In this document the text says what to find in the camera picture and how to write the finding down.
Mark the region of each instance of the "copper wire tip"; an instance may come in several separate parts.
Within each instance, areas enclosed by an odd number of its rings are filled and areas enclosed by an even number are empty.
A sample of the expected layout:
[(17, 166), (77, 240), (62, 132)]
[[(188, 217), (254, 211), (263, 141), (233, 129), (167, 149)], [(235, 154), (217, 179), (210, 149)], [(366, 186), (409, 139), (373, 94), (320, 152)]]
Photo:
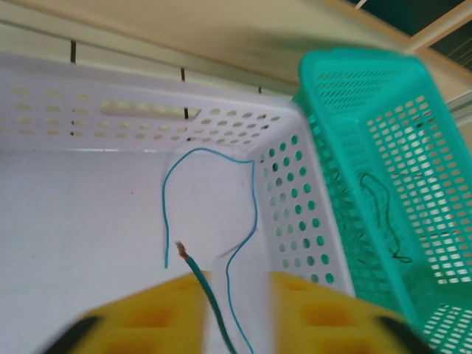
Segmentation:
[(177, 249), (178, 249), (178, 255), (186, 260), (189, 257), (189, 255), (188, 255), (187, 251), (185, 251), (184, 244), (182, 242), (178, 241), (178, 242), (176, 242), (176, 246), (177, 246)]

